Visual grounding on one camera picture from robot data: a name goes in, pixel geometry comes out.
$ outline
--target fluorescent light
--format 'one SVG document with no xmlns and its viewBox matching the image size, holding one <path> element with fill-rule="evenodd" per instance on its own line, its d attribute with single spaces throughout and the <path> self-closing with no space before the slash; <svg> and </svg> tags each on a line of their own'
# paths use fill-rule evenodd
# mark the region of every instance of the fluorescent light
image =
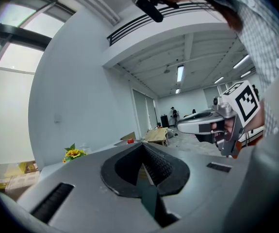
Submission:
<svg viewBox="0 0 279 233">
<path fill-rule="evenodd" d="M 241 76 L 241 78 L 247 76 L 249 73 L 251 73 L 251 71 L 248 71 L 247 73 L 243 74 L 243 75 Z"/>
<path fill-rule="evenodd" d="M 233 69 L 236 69 L 236 68 L 238 68 L 242 63 L 244 63 L 246 60 L 248 60 L 249 59 L 249 54 L 248 55 L 246 55 L 243 59 L 241 59 L 240 61 L 239 61 L 239 63 L 237 63 L 234 67 L 233 67 Z"/>
<path fill-rule="evenodd" d="M 215 83 L 218 83 L 219 81 L 223 80 L 224 77 L 221 77 L 220 79 L 218 79 Z"/>
<path fill-rule="evenodd" d="M 184 69 L 184 66 L 178 67 L 178 72 L 177 72 L 177 82 L 180 82 L 180 81 L 181 81 L 181 79 L 182 79 L 183 69 Z"/>
</svg>

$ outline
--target plaid shirt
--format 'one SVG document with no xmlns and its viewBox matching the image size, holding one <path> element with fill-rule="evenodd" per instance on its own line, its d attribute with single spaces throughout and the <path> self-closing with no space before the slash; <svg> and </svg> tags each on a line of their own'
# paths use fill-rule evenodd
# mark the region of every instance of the plaid shirt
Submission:
<svg viewBox="0 0 279 233">
<path fill-rule="evenodd" d="M 279 14 L 269 0 L 214 0 L 234 10 L 242 20 L 237 33 L 251 56 L 265 91 L 279 74 Z M 278 132 L 276 119 L 264 101 L 264 136 Z"/>
</svg>

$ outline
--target floor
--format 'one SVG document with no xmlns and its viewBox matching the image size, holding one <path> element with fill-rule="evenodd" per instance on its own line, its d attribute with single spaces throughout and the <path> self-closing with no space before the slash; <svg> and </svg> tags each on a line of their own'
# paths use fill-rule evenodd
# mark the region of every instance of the floor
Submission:
<svg viewBox="0 0 279 233">
<path fill-rule="evenodd" d="M 178 134 L 177 136 L 168 139 L 170 148 L 179 148 L 179 150 L 182 151 L 193 151 L 195 153 L 206 155 L 221 156 L 215 144 L 199 142 L 193 134 L 181 133 L 174 127 L 169 128 Z"/>
</svg>

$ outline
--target railing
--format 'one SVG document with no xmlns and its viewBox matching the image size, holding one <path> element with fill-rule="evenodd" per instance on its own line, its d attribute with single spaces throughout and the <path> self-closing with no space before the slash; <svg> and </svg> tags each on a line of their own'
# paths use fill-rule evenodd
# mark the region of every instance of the railing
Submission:
<svg viewBox="0 0 279 233">
<path fill-rule="evenodd" d="M 180 4 L 178 9 L 173 9 L 170 7 L 159 9 L 159 11 L 162 13 L 164 17 L 174 16 L 182 13 L 188 13 L 190 11 L 195 11 L 195 10 L 212 11 L 214 10 L 214 8 L 212 8 L 212 6 L 206 2 L 189 2 L 189 3 Z M 129 33 L 151 22 L 153 22 L 153 20 L 147 15 L 143 15 L 141 17 L 138 17 L 130 21 L 129 23 L 125 24 L 124 26 L 114 31 L 110 36 L 107 37 L 110 46 L 112 46 L 114 43 L 116 43 L 123 37 L 127 36 Z"/>
</svg>

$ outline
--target cardboard box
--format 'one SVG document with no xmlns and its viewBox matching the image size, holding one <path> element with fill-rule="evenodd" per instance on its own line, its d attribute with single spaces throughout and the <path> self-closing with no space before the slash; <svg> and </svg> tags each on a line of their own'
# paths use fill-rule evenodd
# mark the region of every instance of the cardboard box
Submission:
<svg viewBox="0 0 279 233">
<path fill-rule="evenodd" d="M 36 184 L 38 179 L 39 171 L 12 176 L 5 188 L 5 193 L 16 201 L 29 187 Z"/>
</svg>

